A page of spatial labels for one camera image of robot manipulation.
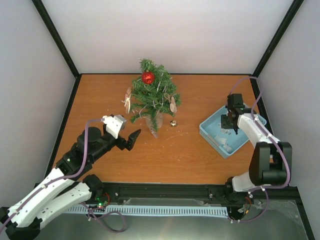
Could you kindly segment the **white mesh bow ornament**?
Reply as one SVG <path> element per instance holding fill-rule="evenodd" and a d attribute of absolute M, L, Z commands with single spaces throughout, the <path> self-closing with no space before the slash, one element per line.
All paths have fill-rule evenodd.
<path fill-rule="evenodd" d="M 231 135 L 230 130 L 221 129 L 220 133 L 214 137 L 214 140 L 221 146 L 226 152 L 231 152 L 232 148 L 228 144 L 229 136 Z"/>

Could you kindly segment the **clear battery box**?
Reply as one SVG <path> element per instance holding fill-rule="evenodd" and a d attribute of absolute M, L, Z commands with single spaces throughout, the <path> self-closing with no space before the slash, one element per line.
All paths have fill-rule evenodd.
<path fill-rule="evenodd" d="M 155 138 L 158 138 L 158 133 L 152 127 L 150 128 L 150 132 Z"/>

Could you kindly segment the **brown pinecone ornament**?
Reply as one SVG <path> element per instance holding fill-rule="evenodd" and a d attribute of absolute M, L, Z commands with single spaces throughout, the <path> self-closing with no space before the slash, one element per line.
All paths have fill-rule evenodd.
<path fill-rule="evenodd" d="M 169 102 L 169 109 L 172 113 L 176 113 L 177 112 L 177 105 L 176 105 L 176 100 L 175 97 L 173 95 L 169 95 L 168 93 L 164 94 L 164 98 L 166 100 L 168 100 Z"/>

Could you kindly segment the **red bauble ornament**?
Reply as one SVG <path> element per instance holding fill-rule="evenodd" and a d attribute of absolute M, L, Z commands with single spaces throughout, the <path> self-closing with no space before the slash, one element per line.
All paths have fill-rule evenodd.
<path fill-rule="evenodd" d="M 155 75 L 151 71 L 145 71 L 141 74 L 141 80 L 144 84 L 150 85 L 155 81 Z"/>

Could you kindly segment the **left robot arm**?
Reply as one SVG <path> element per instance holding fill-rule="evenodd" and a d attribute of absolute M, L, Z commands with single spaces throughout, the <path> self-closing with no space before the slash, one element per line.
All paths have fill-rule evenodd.
<path fill-rule="evenodd" d="M 140 133 L 138 129 L 125 139 L 114 138 L 106 130 L 93 126 L 84 130 L 55 168 L 24 199 L 11 207 L 1 207 L 0 221 L 8 238 L 33 240 L 47 224 L 71 207 L 88 200 L 101 200 L 104 185 L 96 175 L 87 172 L 113 147 L 130 151 Z"/>

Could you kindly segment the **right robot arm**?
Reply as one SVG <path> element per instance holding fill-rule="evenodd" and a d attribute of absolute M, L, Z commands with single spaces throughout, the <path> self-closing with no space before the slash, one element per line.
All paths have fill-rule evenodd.
<path fill-rule="evenodd" d="M 291 144 L 280 141 L 263 125 L 253 108 L 245 106 L 242 94 L 229 94 L 225 107 L 221 127 L 236 134 L 243 131 L 254 148 L 248 171 L 231 179 L 233 191 L 252 193 L 287 187 L 291 180 Z"/>

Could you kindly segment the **small green christmas tree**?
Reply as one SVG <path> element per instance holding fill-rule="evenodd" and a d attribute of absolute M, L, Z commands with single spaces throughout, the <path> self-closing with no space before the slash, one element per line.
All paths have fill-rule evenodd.
<path fill-rule="evenodd" d="M 140 118 L 148 120 L 150 128 L 156 132 L 161 127 L 160 116 L 164 114 L 175 116 L 176 113 L 170 111 L 169 101 L 165 99 L 164 94 L 173 95 L 178 106 L 181 104 L 181 96 L 178 93 L 177 86 L 173 82 L 171 74 L 166 70 L 164 65 L 155 64 L 148 58 L 143 58 L 139 62 L 141 74 L 132 81 L 131 88 L 131 107 L 130 112 L 133 113 L 131 122 L 134 123 Z M 155 80 L 152 84 L 144 84 L 142 82 L 142 73 L 154 73 Z"/>

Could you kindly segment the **light blue plastic basket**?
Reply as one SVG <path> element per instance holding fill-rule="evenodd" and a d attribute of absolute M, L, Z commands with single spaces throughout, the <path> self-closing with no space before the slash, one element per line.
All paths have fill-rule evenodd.
<path fill-rule="evenodd" d="M 246 105 L 220 108 L 199 125 L 199 134 L 223 157 L 228 158 L 246 142 L 254 153 L 268 145 L 265 129 L 267 121 Z"/>

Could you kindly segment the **gold disco ball ornament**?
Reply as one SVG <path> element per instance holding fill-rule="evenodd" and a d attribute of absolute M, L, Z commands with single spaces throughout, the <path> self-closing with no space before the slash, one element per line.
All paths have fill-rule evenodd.
<path fill-rule="evenodd" d="M 171 120 L 170 121 L 170 126 L 171 127 L 176 127 L 178 125 L 177 121 L 176 120 Z"/>

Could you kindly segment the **small circuit board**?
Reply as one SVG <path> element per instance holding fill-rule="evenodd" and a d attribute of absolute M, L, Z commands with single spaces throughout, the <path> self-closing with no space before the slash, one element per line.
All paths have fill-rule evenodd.
<path fill-rule="evenodd" d="M 105 195 L 97 199 L 97 202 L 93 204 L 89 204 L 88 207 L 94 212 L 94 213 L 104 213 L 107 206 L 110 204 L 110 198 Z"/>

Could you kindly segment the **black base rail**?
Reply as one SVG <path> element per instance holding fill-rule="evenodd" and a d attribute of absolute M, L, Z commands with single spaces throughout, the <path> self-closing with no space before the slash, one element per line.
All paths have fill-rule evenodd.
<path fill-rule="evenodd" d="M 129 199 L 182 199 L 196 200 L 221 206 L 241 206 L 250 198 L 265 200 L 262 190 L 254 192 L 233 192 L 231 185 L 215 184 L 158 184 L 158 183 L 111 183 L 105 182 L 101 198 L 90 198 L 87 204 L 97 205 L 98 201 L 110 200 L 111 203 L 122 205 Z"/>

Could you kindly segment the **left back frame post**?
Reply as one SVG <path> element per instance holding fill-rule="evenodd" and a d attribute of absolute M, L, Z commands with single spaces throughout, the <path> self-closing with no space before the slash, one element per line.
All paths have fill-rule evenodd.
<path fill-rule="evenodd" d="M 49 34 L 51 35 L 53 41 L 55 42 L 59 52 L 61 53 L 65 63 L 67 64 L 71 74 L 77 80 L 80 76 L 80 73 L 71 58 L 69 51 L 67 50 L 52 18 L 50 17 L 44 3 L 42 0 L 32 0 L 32 3 L 38 12 L 40 18 L 42 19 L 45 27 L 47 28 Z"/>

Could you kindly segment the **frame post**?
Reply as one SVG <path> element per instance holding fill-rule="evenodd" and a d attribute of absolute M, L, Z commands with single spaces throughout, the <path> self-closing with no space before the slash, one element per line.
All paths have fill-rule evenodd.
<path fill-rule="evenodd" d="M 55 42 L 59 52 L 61 53 L 65 63 L 67 64 L 71 74 L 77 80 L 80 76 L 80 73 L 71 58 L 69 51 L 67 50 L 52 18 L 50 17 L 44 3 L 42 0 L 32 0 L 32 3 L 38 12 L 40 18 L 42 19 L 45 27 L 47 28 L 49 34 L 51 35 L 53 41 Z"/>
<path fill-rule="evenodd" d="M 258 78 L 261 74 L 262 70 L 266 66 L 268 60 L 270 59 L 271 55 L 273 54 L 274 50 L 276 49 L 277 45 L 279 44 L 280 40 L 282 39 L 283 35 L 285 34 L 286 30 L 290 26 L 291 22 L 293 21 L 295 15 L 299 11 L 300 7 L 302 6 L 304 0 L 293 0 L 290 7 L 288 8 L 286 14 L 284 15 L 280 25 L 278 26 L 275 34 L 273 35 L 271 41 L 269 42 L 266 50 L 264 51 L 261 59 L 259 60 L 255 70 L 253 71 L 252 76 L 250 77 L 250 81 L 256 81 L 255 78 Z"/>

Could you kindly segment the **right back frame post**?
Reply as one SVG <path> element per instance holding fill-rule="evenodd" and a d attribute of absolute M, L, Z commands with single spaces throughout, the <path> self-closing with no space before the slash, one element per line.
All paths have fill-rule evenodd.
<path fill-rule="evenodd" d="M 293 21 L 295 15 L 299 11 L 300 7 L 302 6 L 304 0 L 293 0 L 290 7 L 288 8 L 286 14 L 284 15 L 280 25 L 278 26 L 275 34 L 273 35 L 271 41 L 269 42 L 266 50 L 264 51 L 261 59 L 259 60 L 255 70 L 253 71 L 252 76 L 250 77 L 250 81 L 256 81 L 255 78 L 258 78 L 261 74 L 262 70 L 266 66 L 268 60 L 270 59 L 271 55 L 273 54 L 274 50 L 276 49 L 277 45 L 279 44 L 280 40 L 282 39 L 283 35 L 285 34 L 286 30 L 290 26 L 291 22 Z"/>

